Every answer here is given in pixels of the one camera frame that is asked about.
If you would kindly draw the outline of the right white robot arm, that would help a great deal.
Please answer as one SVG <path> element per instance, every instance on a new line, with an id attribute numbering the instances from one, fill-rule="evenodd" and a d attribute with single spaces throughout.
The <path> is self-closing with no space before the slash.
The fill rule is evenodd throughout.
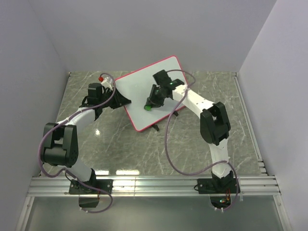
<path id="1" fill-rule="evenodd" d="M 200 183 L 197 191 L 200 193 L 218 194 L 228 192 L 232 180 L 232 168 L 228 164 L 228 138 L 231 124 L 225 108 L 221 102 L 214 103 L 197 94 L 179 79 L 171 79 L 169 71 L 161 70 L 153 75 L 155 84 L 146 100 L 144 109 L 150 111 L 164 105 L 170 98 L 177 102 L 179 107 L 183 104 L 200 119 L 200 134 L 209 145 L 212 166 L 212 179 L 208 183 Z"/>

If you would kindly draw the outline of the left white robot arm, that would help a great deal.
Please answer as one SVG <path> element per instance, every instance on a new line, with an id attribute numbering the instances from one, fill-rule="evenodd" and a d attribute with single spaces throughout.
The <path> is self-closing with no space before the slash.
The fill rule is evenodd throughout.
<path id="1" fill-rule="evenodd" d="M 38 149 L 39 165 L 61 166 L 62 171 L 72 176 L 71 184 L 84 193 L 98 190 L 95 171 L 78 157 L 78 133 L 96 121 L 103 109 L 117 109 L 131 103 L 113 84 L 91 83 L 88 94 L 78 110 L 58 123 L 44 127 L 43 139 Z"/>

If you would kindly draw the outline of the pink framed whiteboard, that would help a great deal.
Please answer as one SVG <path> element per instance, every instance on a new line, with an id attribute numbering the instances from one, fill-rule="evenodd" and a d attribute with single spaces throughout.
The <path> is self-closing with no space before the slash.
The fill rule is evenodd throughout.
<path id="1" fill-rule="evenodd" d="M 131 100 L 131 103 L 124 108 L 136 131 L 141 132 L 168 117 L 177 104 L 176 101 L 167 98 L 164 100 L 164 105 L 159 108 L 144 109 L 152 87 L 156 84 L 153 75 L 161 70 L 173 69 L 181 69 L 180 62 L 175 55 L 125 74 L 115 80 L 117 90 L 125 98 Z"/>

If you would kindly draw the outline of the green whiteboard eraser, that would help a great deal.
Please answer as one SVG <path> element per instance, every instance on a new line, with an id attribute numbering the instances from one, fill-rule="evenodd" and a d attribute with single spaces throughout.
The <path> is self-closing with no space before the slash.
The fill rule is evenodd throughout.
<path id="1" fill-rule="evenodd" d="M 151 106 L 150 104 L 146 104 L 146 105 L 144 106 L 144 109 L 145 109 L 146 111 L 151 111 L 152 106 Z"/>

